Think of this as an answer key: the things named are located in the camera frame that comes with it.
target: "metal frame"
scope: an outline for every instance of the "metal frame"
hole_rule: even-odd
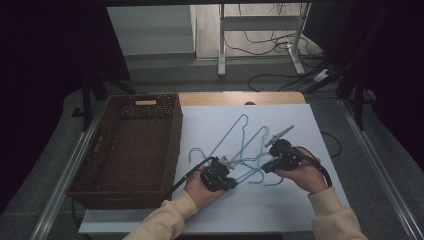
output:
[[[373,172],[377,176],[377,179],[380,181],[380,184],[384,192],[386,193],[387,198],[389,199],[390,203],[393,206],[393,209],[399,217],[400,222],[405,228],[409,239],[423,240],[423,233],[417,225],[415,217],[409,209],[405,199],[402,197],[395,184],[393,183],[392,179],[390,178],[389,174],[387,173],[386,168],[384,167],[378,154],[374,150],[374,147],[368,139],[367,134],[362,131],[356,124],[356,121],[353,117],[353,110],[350,107],[349,100],[339,100],[339,104],[343,109],[345,117],[348,120],[350,127],[352,128],[356,136],[356,139],[361,145],[362,150],[364,151]]]
[[[43,213],[41,214],[37,225],[32,232],[30,240],[43,240],[46,239],[49,235],[49,232],[53,226],[53,223],[56,219],[56,216],[59,212],[60,207],[62,206],[63,200],[65,199],[65,191],[69,183],[72,180],[75,172],[78,169],[78,166],[81,162],[81,159],[88,148],[88,142],[91,139],[91,136],[94,133],[95,127],[100,121],[100,110],[103,110],[105,103],[100,102],[95,108],[95,117],[91,122],[91,125],[88,129],[81,134],[78,144],[75,147],[74,152],[72,153],[68,164],[65,166],[65,169],[62,172],[62,175],[59,178],[59,182],[56,184],[52,195],[49,198],[49,201],[44,208]]]
[[[305,70],[298,57],[297,47],[305,25],[310,3],[302,5],[300,16],[228,16],[225,17],[225,4],[220,5],[218,75],[225,76],[225,32],[229,31],[276,31],[296,30],[293,44],[287,44],[288,52],[298,75]]]

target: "brown wicker basket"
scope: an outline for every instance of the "brown wicker basket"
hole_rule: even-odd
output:
[[[159,207],[174,184],[178,94],[111,96],[66,194],[88,209]]]

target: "basket handle hole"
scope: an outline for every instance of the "basket handle hole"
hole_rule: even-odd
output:
[[[135,101],[135,105],[138,105],[138,106],[156,105],[156,100]]]

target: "sleeve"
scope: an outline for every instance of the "sleeve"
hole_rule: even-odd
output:
[[[124,240],[175,239],[185,228],[184,220],[197,213],[191,197],[183,191],[176,199],[164,201]]]
[[[308,198],[315,211],[312,228],[316,240],[367,239],[355,213],[341,204],[334,187]]]

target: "black curtain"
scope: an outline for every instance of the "black curtain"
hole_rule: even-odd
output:
[[[130,76],[106,8],[90,1],[3,1],[0,54],[3,211],[82,78],[99,71],[121,80]]]

